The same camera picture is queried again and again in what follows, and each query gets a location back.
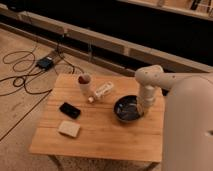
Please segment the cream white gripper body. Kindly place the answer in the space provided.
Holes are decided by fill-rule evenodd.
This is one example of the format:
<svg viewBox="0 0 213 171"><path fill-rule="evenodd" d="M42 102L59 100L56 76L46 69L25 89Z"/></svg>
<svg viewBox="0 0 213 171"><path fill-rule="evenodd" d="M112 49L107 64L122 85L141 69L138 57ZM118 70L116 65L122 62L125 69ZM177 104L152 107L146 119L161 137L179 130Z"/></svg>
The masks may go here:
<svg viewBox="0 0 213 171"><path fill-rule="evenodd" d="M150 107L155 102L155 91L156 88L150 85L139 86L139 91L137 95L137 110L140 115L146 115Z"/></svg>

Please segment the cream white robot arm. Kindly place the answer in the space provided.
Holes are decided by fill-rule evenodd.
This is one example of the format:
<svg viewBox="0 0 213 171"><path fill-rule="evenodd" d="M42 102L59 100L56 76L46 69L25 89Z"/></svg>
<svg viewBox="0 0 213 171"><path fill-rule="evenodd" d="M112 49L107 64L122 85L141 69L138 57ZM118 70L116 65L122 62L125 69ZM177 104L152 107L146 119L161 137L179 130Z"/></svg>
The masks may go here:
<svg viewBox="0 0 213 171"><path fill-rule="evenodd" d="M154 90L165 100L162 171L213 171L213 73L166 73L159 65L135 72L138 109L146 114Z"/></svg>

